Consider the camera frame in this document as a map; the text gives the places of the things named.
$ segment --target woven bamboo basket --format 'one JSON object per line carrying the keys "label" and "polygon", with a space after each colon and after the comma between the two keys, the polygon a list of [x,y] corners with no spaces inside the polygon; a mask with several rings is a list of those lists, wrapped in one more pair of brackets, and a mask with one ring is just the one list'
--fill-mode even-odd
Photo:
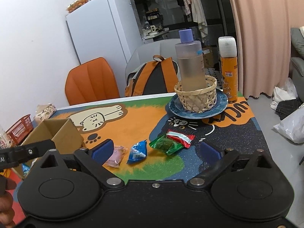
{"label": "woven bamboo basket", "polygon": [[191,92],[183,92],[181,81],[175,85],[174,91],[186,110],[204,112],[215,106],[217,80],[213,76],[206,75],[206,84],[207,88]]}

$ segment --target human hand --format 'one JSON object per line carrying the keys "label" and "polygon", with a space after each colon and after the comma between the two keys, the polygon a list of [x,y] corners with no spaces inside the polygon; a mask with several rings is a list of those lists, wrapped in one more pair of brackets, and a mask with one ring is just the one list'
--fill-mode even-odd
{"label": "human hand", "polygon": [[[16,186],[17,184],[12,179],[7,178],[6,190],[13,190]],[[12,228],[15,226],[13,221],[15,212],[12,205],[13,197],[9,192],[5,191],[5,194],[0,196],[0,222],[4,224],[6,228]]]}

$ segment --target blue plate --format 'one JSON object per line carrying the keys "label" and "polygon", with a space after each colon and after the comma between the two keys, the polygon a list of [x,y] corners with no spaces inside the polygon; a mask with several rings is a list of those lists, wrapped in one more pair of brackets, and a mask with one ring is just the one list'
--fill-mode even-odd
{"label": "blue plate", "polygon": [[191,112],[184,109],[183,105],[181,104],[177,94],[172,97],[169,101],[169,109],[172,111],[173,114],[187,118],[187,119],[203,119],[215,116],[221,113],[223,110],[226,109],[228,105],[228,98],[226,94],[224,94],[220,89],[216,89],[216,104],[215,106],[208,111],[197,113]]}

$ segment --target green pattern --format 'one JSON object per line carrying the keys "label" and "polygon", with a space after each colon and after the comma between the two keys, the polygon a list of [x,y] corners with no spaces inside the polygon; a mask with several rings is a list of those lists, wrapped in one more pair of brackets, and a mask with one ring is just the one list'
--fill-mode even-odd
{"label": "green pattern", "polygon": [[131,173],[114,173],[125,183],[133,180],[160,180],[170,177],[184,168],[184,161],[178,155],[168,156],[165,161],[158,161],[154,164],[146,164],[142,169],[135,168]]}
{"label": "green pattern", "polygon": [[[119,104],[124,104],[126,108],[128,107],[143,107],[143,106],[154,106],[154,107],[165,107],[165,105],[170,101],[172,96],[169,97],[156,97],[156,98],[147,98],[147,99],[140,99],[140,100],[131,100],[125,102],[118,102]],[[110,104],[99,104],[99,105],[88,105],[86,109],[100,107],[103,105],[110,105]]]}

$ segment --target white refrigerator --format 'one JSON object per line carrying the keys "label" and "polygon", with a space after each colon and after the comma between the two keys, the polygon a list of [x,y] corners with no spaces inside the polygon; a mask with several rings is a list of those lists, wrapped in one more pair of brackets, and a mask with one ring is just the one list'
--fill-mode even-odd
{"label": "white refrigerator", "polygon": [[91,0],[67,15],[66,21],[80,63],[103,57],[124,97],[127,62],[143,44],[130,0]]}

